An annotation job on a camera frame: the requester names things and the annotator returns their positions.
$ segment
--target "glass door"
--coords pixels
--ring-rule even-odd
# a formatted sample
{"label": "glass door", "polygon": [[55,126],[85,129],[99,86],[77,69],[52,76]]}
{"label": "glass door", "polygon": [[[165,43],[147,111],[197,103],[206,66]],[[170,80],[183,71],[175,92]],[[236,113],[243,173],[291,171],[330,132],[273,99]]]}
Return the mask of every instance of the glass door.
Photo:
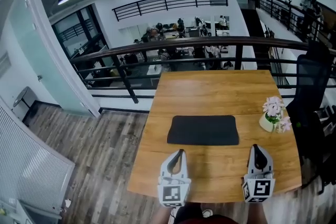
{"label": "glass door", "polygon": [[64,110],[91,115],[60,73],[44,46],[34,24],[28,0],[14,0],[8,18],[23,53],[37,75],[36,81],[39,80],[45,86]]}

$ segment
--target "white vase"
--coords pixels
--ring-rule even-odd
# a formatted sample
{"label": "white vase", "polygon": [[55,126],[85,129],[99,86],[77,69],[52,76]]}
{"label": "white vase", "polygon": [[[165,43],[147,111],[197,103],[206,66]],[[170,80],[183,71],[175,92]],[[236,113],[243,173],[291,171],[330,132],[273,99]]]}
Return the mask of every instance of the white vase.
{"label": "white vase", "polygon": [[269,122],[266,119],[266,112],[261,116],[260,120],[259,120],[259,124],[260,126],[267,132],[273,132],[275,130],[275,124]]}

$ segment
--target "shoe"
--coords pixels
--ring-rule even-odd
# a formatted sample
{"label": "shoe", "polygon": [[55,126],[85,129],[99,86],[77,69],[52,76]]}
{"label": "shoe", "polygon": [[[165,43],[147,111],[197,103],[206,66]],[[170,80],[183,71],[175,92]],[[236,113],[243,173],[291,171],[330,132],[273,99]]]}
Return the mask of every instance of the shoe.
{"label": "shoe", "polygon": [[211,209],[205,209],[205,210],[203,211],[203,217],[204,217],[204,218],[208,218],[208,217],[212,216],[213,214],[214,214],[214,213],[212,212]]}

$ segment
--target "black mouse pad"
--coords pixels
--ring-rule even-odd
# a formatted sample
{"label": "black mouse pad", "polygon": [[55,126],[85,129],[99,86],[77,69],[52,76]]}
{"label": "black mouse pad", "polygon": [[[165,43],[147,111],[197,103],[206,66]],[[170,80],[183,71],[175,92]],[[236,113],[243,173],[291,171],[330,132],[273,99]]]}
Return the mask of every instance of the black mouse pad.
{"label": "black mouse pad", "polygon": [[226,116],[175,116],[167,143],[202,146],[239,144],[236,119]]}

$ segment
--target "desk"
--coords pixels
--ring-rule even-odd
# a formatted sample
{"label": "desk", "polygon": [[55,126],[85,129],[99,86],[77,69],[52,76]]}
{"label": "desk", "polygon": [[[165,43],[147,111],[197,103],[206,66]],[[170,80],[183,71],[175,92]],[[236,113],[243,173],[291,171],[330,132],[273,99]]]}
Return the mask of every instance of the desk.
{"label": "desk", "polygon": [[20,93],[19,95],[17,96],[17,98],[15,99],[14,101],[14,104],[13,104],[13,107],[16,107],[20,101],[22,101],[27,107],[28,109],[30,109],[30,105],[27,104],[27,102],[25,101],[24,97],[27,93],[27,91],[29,90],[30,88],[29,87],[25,87]]}
{"label": "desk", "polygon": [[166,37],[166,39],[178,38],[179,37],[179,32],[177,32],[177,31],[165,32],[164,36]]}
{"label": "desk", "polygon": [[216,30],[218,37],[227,37],[230,35],[230,30]]}
{"label": "desk", "polygon": [[[206,26],[206,28],[211,29],[211,21],[206,20],[206,21],[204,21],[204,22],[205,22],[205,26]],[[215,21],[215,28],[218,27],[218,26],[219,26],[219,22]]]}
{"label": "desk", "polygon": [[[268,133],[259,126],[266,97],[281,95],[267,70],[167,72],[161,75],[134,162],[128,190],[157,197],[162,162],[180,148],[187,154],[188,201],[243,201],[241,178],[254,143],[273,157],[276,193],[301,186],[301,169],[292,129]],[[167,144],[175,115],[234,115],[237,146]]]}
{"label": "desk", "polygon": [[[162,71],[162,65],[151,65],[151,66],[148,66],[148,72],[147,72],[147,76],[148,75],[159,75]],[[160,78],[151,78],[151,84],[152,86],[154,85],[153,84],[153,81],[154,80],[159,80]]]}

